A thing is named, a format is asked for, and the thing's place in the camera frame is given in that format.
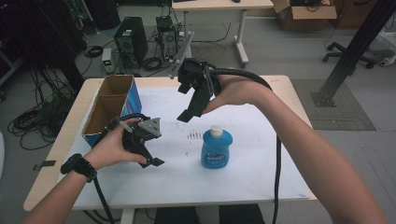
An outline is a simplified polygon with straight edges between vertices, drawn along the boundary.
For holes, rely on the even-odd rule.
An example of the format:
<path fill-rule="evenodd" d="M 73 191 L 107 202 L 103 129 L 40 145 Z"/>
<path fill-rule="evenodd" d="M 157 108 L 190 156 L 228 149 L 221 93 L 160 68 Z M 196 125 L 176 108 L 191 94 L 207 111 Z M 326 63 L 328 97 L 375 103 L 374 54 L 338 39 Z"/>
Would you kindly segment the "black metal stand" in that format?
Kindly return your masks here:
<path fill-rule="evenodd" d="M 350 56 L 344 55 L 341 57 L 319 91 L 311 93 L 315 106 L 335 106 L 332 98 L 346 78 L 354 72 L 355 65 L 358 62 L 356 56 L 363 55 L 394 12 L 396 12 L 396 0 L 377 0 L 371 12 L 346 47 Z"/>

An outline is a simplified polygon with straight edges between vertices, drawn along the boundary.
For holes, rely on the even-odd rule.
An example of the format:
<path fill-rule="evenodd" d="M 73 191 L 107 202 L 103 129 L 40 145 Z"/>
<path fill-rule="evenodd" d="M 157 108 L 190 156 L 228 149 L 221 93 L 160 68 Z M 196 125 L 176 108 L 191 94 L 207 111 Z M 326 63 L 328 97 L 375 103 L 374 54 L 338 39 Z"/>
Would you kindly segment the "small open computer case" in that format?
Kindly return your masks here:
<path fill-rule="evenodd" d="M 165 60 L 173 59 L 177 54 L 177 30 L 170 16 L 156 18 L 160 45 Z"/>

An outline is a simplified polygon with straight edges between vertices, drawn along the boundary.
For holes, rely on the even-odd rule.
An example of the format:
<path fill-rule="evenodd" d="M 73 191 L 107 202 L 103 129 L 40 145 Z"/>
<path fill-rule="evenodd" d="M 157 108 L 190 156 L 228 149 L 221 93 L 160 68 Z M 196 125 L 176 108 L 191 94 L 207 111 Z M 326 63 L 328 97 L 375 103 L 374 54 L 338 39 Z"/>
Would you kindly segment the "brown cardboard box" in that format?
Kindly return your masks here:
<path fill-rule="evenodd" d="M 284 31 L 319 31 L 337 13 L 330 0 L 318 0 L 316 6 L 293 6 L 292 0 L 272 0 L 276 21 Z"/>

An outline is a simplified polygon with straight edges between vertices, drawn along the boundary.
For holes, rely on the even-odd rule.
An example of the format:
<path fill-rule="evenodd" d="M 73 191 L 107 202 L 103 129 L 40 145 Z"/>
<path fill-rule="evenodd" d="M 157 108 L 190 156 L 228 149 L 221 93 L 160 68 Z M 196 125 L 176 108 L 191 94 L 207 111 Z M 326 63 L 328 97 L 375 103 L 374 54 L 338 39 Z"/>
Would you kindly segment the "black office chair base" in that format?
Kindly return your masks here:
<path fill-rule="evenodd" d="M 329 46 L 326 47 L 326 50 L 328 51 L 328 53 L 322 58 L 322 61 L 324 63 L 329 61 L 330 58 L 335 58 L 335 57 L 341 58 L 344 55 L 350 56 L 350 53 L 347 51 L 347 48 L 340 45 L 337 42 L 332 42 Z M 375 59 L 366 57 L 364 55 L 358 55 L 356 56 L 356 59 L 358 61 L 364 62 L 366 69 L 373 69 L 374 66 L 377 64 L 377 61 Z"/>

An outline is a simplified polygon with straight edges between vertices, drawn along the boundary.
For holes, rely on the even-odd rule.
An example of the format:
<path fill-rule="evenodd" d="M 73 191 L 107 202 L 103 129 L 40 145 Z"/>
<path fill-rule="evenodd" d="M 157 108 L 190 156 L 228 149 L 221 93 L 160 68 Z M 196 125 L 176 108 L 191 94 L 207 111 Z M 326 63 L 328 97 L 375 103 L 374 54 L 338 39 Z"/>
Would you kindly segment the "small grey power supply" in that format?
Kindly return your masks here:
<path fill-rule="evenodd" d="M 112 49 L 109 48 L 103 49 L 102 64 L 108 74 L 113 72 L 114 63 L 112 57 Z"/>

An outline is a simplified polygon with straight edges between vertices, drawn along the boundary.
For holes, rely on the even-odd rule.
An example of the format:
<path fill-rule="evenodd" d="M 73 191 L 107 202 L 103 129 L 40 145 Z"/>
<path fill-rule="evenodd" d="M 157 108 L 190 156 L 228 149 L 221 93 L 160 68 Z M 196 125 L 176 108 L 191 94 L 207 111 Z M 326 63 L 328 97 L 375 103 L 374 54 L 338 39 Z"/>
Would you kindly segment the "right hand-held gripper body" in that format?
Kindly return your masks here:
<path fill-rule="evenodd" d="M 185 34 L 184 42 L 179 48 L 176 56 L 169 60 L 168 76 L 171 79 L 177 77 L 179 83 L 191 81 L 192 89 L 207 85 L 213 95 L 215 92 L 220 92 L 219 81 L 212 75 L 215 66 L 190 57 L 189 51 L 191 49 L 193 37 L 194 32 L 192 31 L 188 31 Z"/>

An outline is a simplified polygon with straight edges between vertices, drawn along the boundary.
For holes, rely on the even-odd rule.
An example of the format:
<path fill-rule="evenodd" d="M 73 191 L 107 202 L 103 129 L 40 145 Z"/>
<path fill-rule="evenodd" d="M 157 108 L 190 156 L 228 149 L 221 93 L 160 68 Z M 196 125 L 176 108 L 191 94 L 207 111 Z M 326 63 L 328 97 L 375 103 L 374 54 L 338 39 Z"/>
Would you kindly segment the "blue cardboard box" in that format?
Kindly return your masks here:
<path fill-rule="evenodd" d="M 140 113 L 142 104 L 132 75 L 108 76 L 99 88 L 82 130 L 82 137 L 92 147 L 100 133 L 116 116 Z"/>

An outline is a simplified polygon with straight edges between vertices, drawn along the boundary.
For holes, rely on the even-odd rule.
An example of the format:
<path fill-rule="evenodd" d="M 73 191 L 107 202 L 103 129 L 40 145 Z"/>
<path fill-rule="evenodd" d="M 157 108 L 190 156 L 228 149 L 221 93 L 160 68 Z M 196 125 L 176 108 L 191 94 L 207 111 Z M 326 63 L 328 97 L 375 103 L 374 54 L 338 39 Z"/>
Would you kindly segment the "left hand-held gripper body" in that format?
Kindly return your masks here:
<path fill-rule="evenodd" d="M 143 119 L 138 122 L 126 123 L 122 121 L 120 126 L 124 128 L 122 135 L 123 147 L 132 153 L 149 155 L 145 147 L 148 140 L 162 136 L 160 130 L 160 118 Z"/>

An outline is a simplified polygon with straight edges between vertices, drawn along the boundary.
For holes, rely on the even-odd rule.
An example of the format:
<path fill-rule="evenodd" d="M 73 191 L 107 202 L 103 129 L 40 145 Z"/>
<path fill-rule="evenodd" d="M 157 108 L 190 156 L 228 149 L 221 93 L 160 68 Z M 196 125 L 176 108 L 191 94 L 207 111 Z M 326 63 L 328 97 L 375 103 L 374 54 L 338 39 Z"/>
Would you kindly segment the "person's left hand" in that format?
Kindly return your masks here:
<path fill-rule="evenodd" d="M 93 149 L 85 154 L 83 158 L 96 170 L 122 161 L 146 164 L 147 159 L 144 156 L 131 153 L 123 147 L 123 132 L 124 128 L 119 125 L 112 132 L 108 133 Z"/>

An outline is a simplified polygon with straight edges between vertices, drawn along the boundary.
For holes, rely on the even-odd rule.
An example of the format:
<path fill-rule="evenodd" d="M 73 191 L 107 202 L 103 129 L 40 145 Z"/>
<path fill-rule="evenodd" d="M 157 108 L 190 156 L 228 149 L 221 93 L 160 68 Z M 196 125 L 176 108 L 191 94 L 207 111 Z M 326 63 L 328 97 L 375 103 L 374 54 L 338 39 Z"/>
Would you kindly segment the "white desk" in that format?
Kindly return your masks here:
<path fill-rule="evenodd" d="M 234 11 L 239 16 L 238 33 L 234 37 L 234 43 L 241 58 L 241 64 L 245 67 L 249 64 L 248 55 L 243 45 L 243 33 L 248 11 L 250 9 L 268 9 L 273 8 L 272 0 L 172 0 L 172 9 L 183 12 L 184 31 L 189 31 L 188 14 L 193 12 L 204 13 L 208 17 L 226 18 Z"/>

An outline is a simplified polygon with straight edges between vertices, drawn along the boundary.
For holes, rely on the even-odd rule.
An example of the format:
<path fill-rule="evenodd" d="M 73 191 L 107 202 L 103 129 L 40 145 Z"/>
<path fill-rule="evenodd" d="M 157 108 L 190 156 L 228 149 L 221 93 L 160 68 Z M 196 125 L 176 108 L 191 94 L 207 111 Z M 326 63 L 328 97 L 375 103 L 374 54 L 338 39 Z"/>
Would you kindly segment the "black tape strip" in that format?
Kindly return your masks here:
<path fill-rule="evenodd" d="M 41 171 L 43 167 L 52 167 L 54 166 L 56 161 L 42 161 L 40 164 L 35 164 L 33 167 L 33 171 Z"/>

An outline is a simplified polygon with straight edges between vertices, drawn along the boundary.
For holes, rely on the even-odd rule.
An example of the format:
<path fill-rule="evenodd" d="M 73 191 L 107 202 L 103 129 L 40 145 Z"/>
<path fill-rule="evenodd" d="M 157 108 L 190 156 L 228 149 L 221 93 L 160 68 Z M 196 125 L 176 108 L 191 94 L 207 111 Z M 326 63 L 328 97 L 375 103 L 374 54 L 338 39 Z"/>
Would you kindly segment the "white table mat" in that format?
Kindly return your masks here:
<path fill-rule="evenodd" d="M 140 88 L 143 114 L 160 118 L 162 136 L 146 143 L 164 161 L 142 168 L 121 162 L 98 172 L 74 206 L 91 209 L 106 201 L 116 208 L 306 200 L 311 192 L 287 151 L 276 152 L 276 133 L 253 105 L 226 105 L 184 123 L 177 120 L 191 97 L 177 88 Z M 228 164 L 201 164 L 203 135 L 219 125 L 233 137 Z"/>

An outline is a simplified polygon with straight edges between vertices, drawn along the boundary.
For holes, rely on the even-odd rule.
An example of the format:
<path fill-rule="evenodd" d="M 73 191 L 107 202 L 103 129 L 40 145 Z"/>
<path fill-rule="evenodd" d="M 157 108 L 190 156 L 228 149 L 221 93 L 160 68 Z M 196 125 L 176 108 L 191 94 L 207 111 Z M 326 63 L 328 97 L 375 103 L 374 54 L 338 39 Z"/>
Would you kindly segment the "blue bottle with white cap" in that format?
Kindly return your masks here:
<path fill-rule="evenodd" d="M 230 159 L 232 135 L 219 125 L 213 125 L 204 133 L 203 140 L 201 164 L 208 169 L 225 167 Z"/>

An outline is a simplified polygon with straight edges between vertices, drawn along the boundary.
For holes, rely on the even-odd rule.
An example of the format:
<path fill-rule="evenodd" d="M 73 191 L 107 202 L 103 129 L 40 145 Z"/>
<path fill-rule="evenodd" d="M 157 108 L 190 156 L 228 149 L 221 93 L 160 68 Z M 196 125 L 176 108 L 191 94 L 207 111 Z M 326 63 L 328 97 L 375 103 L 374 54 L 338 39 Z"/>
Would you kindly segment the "black computer tower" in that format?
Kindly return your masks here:
<path fill-rule="evenodd" d="M 140 17 L 126 17 L 114 35 L 125 68 L 140 68 L 148 52 L 148 41 Z"/>

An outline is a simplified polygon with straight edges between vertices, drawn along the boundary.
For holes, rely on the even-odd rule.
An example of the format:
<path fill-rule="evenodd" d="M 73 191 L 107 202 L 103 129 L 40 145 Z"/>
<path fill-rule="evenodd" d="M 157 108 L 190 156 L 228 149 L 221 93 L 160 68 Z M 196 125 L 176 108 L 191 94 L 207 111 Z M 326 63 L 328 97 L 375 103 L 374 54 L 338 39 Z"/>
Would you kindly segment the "black wrist watch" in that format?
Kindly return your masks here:
<path fill-rule="evenodd" d="M 84 175 L 89 183 L 91 183 L 97 176 L 96 170 L 79 153 L 72 155 L 61 166 L 60 171 L 62 175 L 66 175 L 71 171 L 75 171 L 80 175 Z"/>

